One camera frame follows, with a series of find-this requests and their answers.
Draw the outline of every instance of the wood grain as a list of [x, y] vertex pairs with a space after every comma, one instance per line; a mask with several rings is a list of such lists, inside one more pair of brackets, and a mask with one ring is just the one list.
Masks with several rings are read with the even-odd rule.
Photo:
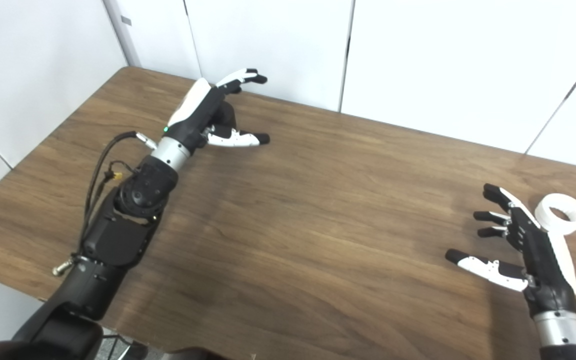
[[[158, 139], [190, 84], [124, 68], [0, 182], [1, 283], [52, 294], [105, 143]], [[229, 101], [240, 128], [272, 141], [197, 151], [103, 325], [234, 360], [538, 358], [522, 296], [444, 253], [519, 263], [503, 240], [476, 237], [472, 212], [496, 210], [483, 184], [532, 208], [551, 192], [576, 198], [576, 166], [249, 93]], [[110, 157], [146, 153], [125, 141]], [[576, 233], [569, 247], [576, 265]]]

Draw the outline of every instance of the black fingertip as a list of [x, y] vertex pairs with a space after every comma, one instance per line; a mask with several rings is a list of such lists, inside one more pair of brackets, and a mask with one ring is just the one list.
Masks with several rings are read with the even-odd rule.
[[230, 139], [233, 135], [233, 128], [226, 125], [214, 125], [212, 134], [216, 137]]
[[253, 82], [256, 82], [257, 84], [265, 84], [267, 81], [268, 81], [268, 78], [266, 76], [263, 76], [263, 75], [257, 75], [253, 79]]
[[492, 227], [485, 227], [477, 230], [477, 235], [480, 238], [501, 237], [503, 235], [503, 231], [497, 230], [496, 228]]
[[465, 253], [464, 251], [459, 251], [455, 248], [449, 248], [448, 251], [446, 251], [446, 260], [448, 260], [449, 262], [457, 265], [459, 264], [459, 262], [461, 262], [461, 260], [464, 260], [466, 258], [468, 258], [470, 255], [468, 255], [467, 253]]
[[475, 211], [472, 213], [472, 217], [477, 221], [488, 221], [490, 218], [490, 212], [488, 212], [488, 211]]
[[524, 268], [519, 265], [510, 264], [510, 262], [499, 261], [499, 274], [508, 278], [525, 279]]
[[485, 192], [499, 192], [499, 186], [493, 185], [493, 184], [489, 184], [489, 183], [485, 183], [484, 184], [484, 191]]
[[270, 135], [269, 134], [254, 134], [259, 141], [259, 145], [266, 145], [270, 143]]

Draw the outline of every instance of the black robotic arm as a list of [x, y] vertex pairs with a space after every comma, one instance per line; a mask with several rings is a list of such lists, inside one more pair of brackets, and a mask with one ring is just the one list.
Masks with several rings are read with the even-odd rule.
[[[146, 253], [186, 160], [206, 144], [238, 147], [270, 142], [267, 134], [236, 130], [234, 109], [224, 101], [247, 82], [263, 84], [266, 78], [246, 68], [215, 86], [201, 78], [170, 117], [158, 143], [126, 132], [106, 146], [86, 198], [78, 249], [53, 274], [71, 271], [13, 341], [0, 342], [0, 360], [94, 359], [103, 337], [96, 321], [105, 316], [128, 270]], [[109, 191], [90, 221], [103, 185], [116, 176], [109, 167], [93, 194], [103, 158], [118, 141], [130, 138], [139, 139], [152, 152], [134, 170], [128, 167], [132, 174]]]

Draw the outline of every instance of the robotic arm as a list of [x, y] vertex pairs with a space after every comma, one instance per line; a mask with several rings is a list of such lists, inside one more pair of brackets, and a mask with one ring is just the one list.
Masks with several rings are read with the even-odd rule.
[[533, 319], [542, 360], [576, 360], [576, 276], [561, 235], [546, 233], [531, 212], [502, 187], [484, 185], [484, 198], [506, 214], [474, 212], [478, 221], [498, 226], [480, 229], [480, 237], [502, 237], [521, 252], [525, 266], [449, 249], [446, 259], [492, 283], [523, 292]]
[[[201, 78], [170, 117], [158, 143], [133, 131], [106, 146], [86, 199], [78, 249], [53, 274], [72, 269], [13, 341], [0, 342], [0, 360], [94, 359], [103, 337], [94, 321], [105, 316], [124, 276], [144, 256], [186, 160], [206, 144], [243, 147], [270, 142], [267, 134], [236, 130], [234, 109], [224, 101], [242, 91], [242, 84], [266, 80], [251, 68], [231, 73], [215, 86]], [[152, 152], [134, 170], [124, 163], [132, 175], [110, 190], [90, 221], [103, 185], [117, 176], [109, 167], [91, 200], [103, 159], [114, 144], [129, 138], [139, 139]]]

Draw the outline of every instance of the cable connector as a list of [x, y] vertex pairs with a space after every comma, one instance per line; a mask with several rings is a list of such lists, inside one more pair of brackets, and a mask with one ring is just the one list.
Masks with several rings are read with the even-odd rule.
[[141, 132], [137, 132], [137, 139], [139, 139], [142, 143], [146, 144], [148, 148], [151, 150], [157, 150], [157, 143], [152, 141], [150, 137], [142, 134]]
[[63, 264], [52, 268], [52, 275], [57, 277], [62, 276], [68, 269], [72, 268], [73, 265], [75, 265], [75, 260], [71, 257]]

